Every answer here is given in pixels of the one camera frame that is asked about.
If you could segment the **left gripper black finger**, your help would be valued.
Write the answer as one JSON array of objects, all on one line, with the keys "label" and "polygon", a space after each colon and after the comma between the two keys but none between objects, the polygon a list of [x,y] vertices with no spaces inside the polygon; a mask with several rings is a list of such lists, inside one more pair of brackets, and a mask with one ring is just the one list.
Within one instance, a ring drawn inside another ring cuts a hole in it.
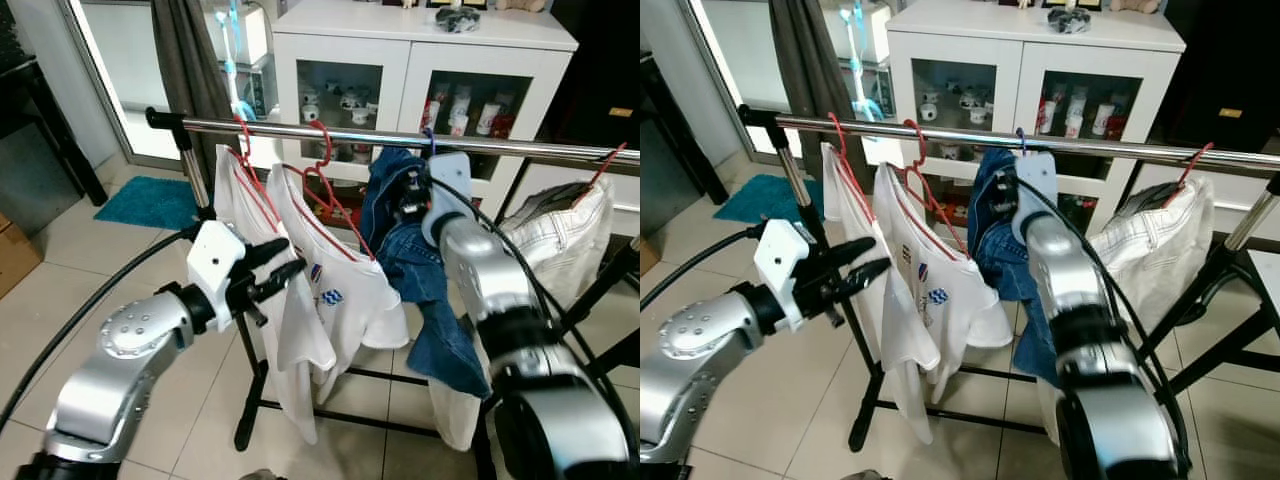
[{"label": "left gripper black finger", "polygon": [[838,278],[829,288],[828,297],[832,301],[850,298],[869,288],[878,278],[890,270],[890,259],[876,259],[854,268],[847,275]]},{"label": "left gripper black finger", "polygon": [[270,273],[268,279],[253,288],[253,302],[265,302],[284,291],[306,268],[303,259],[293,259]]},{"label": "left gripper black finger", "polygon": [[876,244],[874,237],[861,237],[831,246],[815,256],[815,271],[836,273],[841,268],[852,266],[855,273],[877,273],[878,268],[874,268],[874,262],[854,264],[864,253],[870,252]]},{"label": "left gripper black finger", "polygon": [[268,265],[278,255],[282,255],[291,247],[291,242],[287,238],[279,237],[269,239],[260,244],[246,244],[243,256],[243,269],[251,271],[253,269]]}]

